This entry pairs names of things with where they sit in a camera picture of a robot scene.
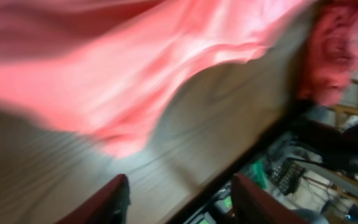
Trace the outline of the pink t-shirt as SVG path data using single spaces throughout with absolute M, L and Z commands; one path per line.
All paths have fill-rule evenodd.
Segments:
M 306 0 L 0 0 L 0 110 L 126 157 L 184 82 L 261 57 Z

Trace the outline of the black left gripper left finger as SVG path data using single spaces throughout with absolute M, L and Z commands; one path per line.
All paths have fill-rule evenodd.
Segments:
M 56 224 L 126 224 L 130 204 L 128 178 L 119 174 Z

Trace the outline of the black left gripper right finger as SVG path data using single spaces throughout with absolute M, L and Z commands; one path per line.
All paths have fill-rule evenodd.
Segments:
M 307 224 L 242 174 L 232 177 L 231 201 L 236 223 Z

